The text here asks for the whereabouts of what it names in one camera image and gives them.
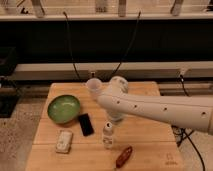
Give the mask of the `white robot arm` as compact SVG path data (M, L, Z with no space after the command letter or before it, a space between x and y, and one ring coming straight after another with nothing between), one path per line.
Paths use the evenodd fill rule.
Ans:
M112 121L130 114L213 135L213 98L134 95L125 78L114 76L97 102Z

